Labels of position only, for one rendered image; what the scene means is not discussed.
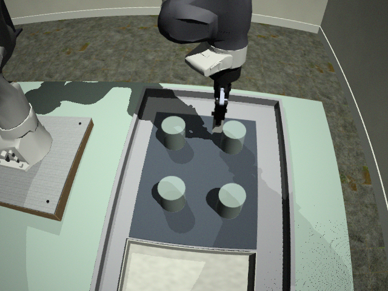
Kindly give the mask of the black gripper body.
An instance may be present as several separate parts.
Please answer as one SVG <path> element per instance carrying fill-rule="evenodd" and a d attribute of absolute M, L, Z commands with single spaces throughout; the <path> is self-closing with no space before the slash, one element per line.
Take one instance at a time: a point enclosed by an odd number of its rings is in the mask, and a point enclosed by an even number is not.
<path fill-rule="evenodd" d="M 241 66 L 234 69 L 225 69 L 209 77 L 217 82 L 217 95 L 220 96 L 221 87 L 225 88 L 224 96 L 228 91 L 228 84 L 236 81 L 241 74 Z"/>

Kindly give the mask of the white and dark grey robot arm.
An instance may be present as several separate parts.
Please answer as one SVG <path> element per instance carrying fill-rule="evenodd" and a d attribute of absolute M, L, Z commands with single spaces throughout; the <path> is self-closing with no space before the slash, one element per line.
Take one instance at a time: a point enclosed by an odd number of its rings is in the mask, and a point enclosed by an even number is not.
<path fill-rule="evenodd" d="M 252 0 L 163 0 L 158 29 L 178 44 L 200 42 L 185 63 L 208 77 L 245 63 L 251 18 Z M 0 0 L 0 166 L 27 172 L 48 154 L 53 140 L 20 84 L 3 77 L 15 45 Z"/>

